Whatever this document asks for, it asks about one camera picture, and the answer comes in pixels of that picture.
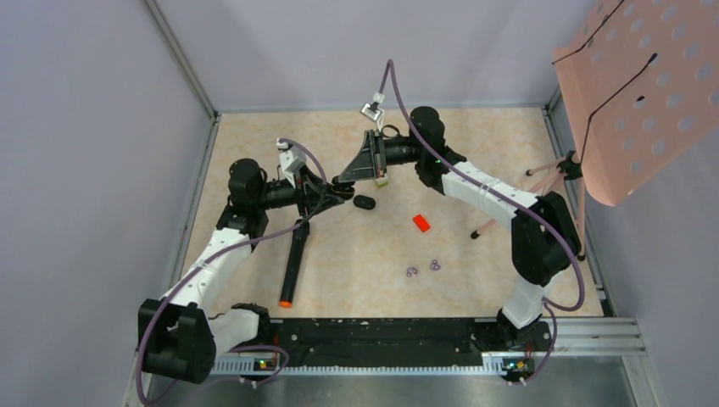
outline pink panel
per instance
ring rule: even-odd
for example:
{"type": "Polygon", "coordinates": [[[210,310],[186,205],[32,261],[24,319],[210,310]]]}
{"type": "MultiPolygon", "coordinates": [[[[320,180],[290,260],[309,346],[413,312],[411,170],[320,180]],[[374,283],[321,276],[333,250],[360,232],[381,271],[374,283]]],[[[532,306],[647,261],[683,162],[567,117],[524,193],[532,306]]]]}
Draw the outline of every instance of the pink panel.
{"type": "MultiPolygon", "coordinates": [[[[581,47],[617,4],[598,1],[555,59],[581,47]]],[[[582,170],[587,190],[602,204],[620,203],[719,128],[719,0],[625,0],[582,51],[555,65],[581,153],[589,115],[652,53],[658,58],[589,129],[582,170]]]]}

